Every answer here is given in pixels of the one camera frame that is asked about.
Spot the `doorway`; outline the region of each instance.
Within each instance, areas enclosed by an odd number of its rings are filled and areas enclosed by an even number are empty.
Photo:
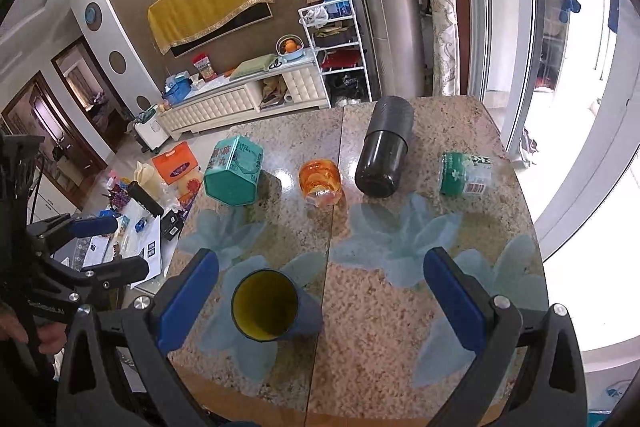
[[[38,168],[79,210],[107,164],[68,119],[38,72],[2,111],[14,134],[44,136]]]
[[[133,115],[104,73],[86,39],[80,37],[72,42],[51,63],[91,125],[111,150],[117,152]]]

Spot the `bag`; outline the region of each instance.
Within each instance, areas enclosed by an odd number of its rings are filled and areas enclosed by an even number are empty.
[[[171,185],[198,166],[187,142],[178,143],[173,149],[152,159],[158,174]]]

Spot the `cable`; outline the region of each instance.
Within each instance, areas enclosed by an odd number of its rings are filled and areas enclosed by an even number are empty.
[[[33,223],[33,214],[36,211],[36,200],[38,199],[38,192],[40,190],[40,182],[42,181],[42,174],[44,172],[44,155],[40,154],[40,159],[42,161],[42,166],[40,167],[40,175],[38,176],[38,181],[36,183],[36,188],[33,191],[33,203],[31,203],[31,217],[29,218],[29,224]]]

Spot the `granite table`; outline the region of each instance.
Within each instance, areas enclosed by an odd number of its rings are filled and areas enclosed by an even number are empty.
[[[232,127],[264,148],[258,200],[231,208],[203,191],[182,232],[169,275],[199,247],[221,272],[182,349],[170,360],[194,397],[233,420],[276,426],[423,426],[455,388],[465,351],[424,282],[422,258],[443,246],[490,294],[547,309],[542,260],[513,169],[479,198],[438,192],[440,155],[504,156],[477,100],[420,98],[414,140],[398,192],[367,198],[354,171],[374,107],[363,103]],[[338,165],[344,197],[333,208],[305,204],[300,166]],[[230,318],[230,296],[255,269],[281,269],[322,301],[318,338],[256,343]],[[514,356],[487,420],[499,414],[522,356]]]

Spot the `yellow cloth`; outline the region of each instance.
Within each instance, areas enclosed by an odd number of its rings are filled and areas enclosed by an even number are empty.
[[[261,2],[274,0],[158,0],[146,18],[164,55],[173,46],[193,42]]]

